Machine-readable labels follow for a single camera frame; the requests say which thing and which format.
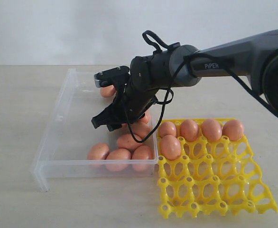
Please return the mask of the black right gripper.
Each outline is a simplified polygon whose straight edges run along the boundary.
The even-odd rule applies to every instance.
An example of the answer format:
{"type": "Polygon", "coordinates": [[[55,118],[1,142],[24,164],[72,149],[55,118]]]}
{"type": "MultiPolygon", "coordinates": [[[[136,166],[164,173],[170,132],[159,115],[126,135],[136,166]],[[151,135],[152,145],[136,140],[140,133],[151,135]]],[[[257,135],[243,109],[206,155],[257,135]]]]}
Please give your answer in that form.
{"type": "Polygon", "coordinates": [[[152,106],[153,97],[158,88],[139,91],[132,85],[119,86],[113,103],[91,119],[95,129],[105,125],[109,131],[115,131],[127,122],[133,123],[140,119],[152,106]]]}

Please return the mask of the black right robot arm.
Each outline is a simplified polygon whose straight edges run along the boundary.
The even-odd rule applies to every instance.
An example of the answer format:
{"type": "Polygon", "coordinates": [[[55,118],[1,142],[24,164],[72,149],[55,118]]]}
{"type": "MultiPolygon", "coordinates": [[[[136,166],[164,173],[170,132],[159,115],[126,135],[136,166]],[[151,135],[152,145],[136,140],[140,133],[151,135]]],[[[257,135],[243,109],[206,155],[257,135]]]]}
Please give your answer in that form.
{"type": "Polygon", "coordinates": [[[99,88],[113,85],[116,96],[92,118],[95,128],[110,131],[133,123],[156,101],[160,89],[189,87],[203,77],[246,76],[245,90],[278,118],[278,29],[239,39],[205,50],[191,45],[164,43],[154,32],[143,33],[154,47],[150,56],[137,56],[130,66],[119,66],[95,74],[99,88]]]}

